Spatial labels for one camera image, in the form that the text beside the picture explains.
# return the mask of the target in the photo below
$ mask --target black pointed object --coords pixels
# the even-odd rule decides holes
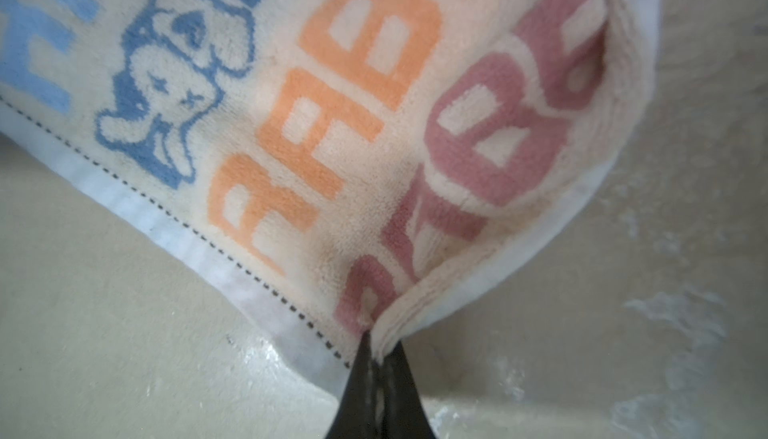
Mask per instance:
[[[408,367],[406,351],[398,342],[384,357],[381,367],[384,386],[384,421],[382,437],[387,439],[435,439],[418,398],[416,383]]]
[[[376,406],[382,399],[379,425]],[[424,415],[406,352],[398,343],[379,366],[372,360],[370,333],[366,332],[326,439],[406,438],[436,439]]]
[[[362,335],[357,356],[352,364],[339,411],[326,439],[375,439],[376,393],[379,384],[379,365],[371,358],[371,335]]]

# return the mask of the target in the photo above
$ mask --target blue cartoon dog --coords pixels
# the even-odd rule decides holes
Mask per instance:
[[[124,32],[115,109],[96,119],[96,139],[168,186],[195,178],[188,136],[224,98],[221,74],[242,78],[254,61],[254,19],[224,0],[149,0]]]

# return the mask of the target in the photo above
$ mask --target beige surface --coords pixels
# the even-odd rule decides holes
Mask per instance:
[[[658,97],[595,200],[406,341],[443,437],[768,431],[768,4],[664,3]],[[725,334],[672,392],[692,340],[622,305],[683,285],[725,301],[696,317]],[[648,395],[634,436],[611,425]],[[321,437],[334,409],[216,291],[0,142],[0,437]]]

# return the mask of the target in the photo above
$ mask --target orange letter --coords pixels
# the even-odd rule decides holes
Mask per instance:
[[[240,223],[234,225],[224,215],[226,195],[235,186],[245,186],[250,194]],[[299,231],[306,231],[317,219],[317,209],[298,194],[285,187],[275,187],[262,166],[246,154],[234,154],[226,158],[216,171],[208,196],[208,220],[242,245],[269,267],[285,275],[270,258],[254,247],[254,232],[264,216],[276,211]]]
[[[300,98],[307,98],[320,106],[320,116],[298,144],[283,135],[283,126]],[[340,120],[365,139],[373,142],[384,124],[355,101],[332,89],[304,69],[292,69],[280,92],[270,118],[256,133],[259,145],[285,164],[318,193],[333,199],[344,186],[344,181],[331,169],[312,157],[312,151],[320,144],[331,126]]]
[[[306,22],[299,45],[321,63],[379,98],[389,109],[396,110],[435,47],[442,23],[440,10],[433,0],[370,0],[366,22],[348,50],[333,39],[330,27],[350,2],[327,0]],[[389,18],[399,18],[405,23],[408,39],[401,48],[396,46],[397,62],[384,74],[367,61],[374,48],[392,47],[376,43]]]

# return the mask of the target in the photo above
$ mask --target cream fabric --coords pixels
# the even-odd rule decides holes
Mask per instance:
[[[559,232],[639,121],[658,37],[658,0],[2,10],[18,120],[258,278],[346,359],[363,330],[384,354]]]

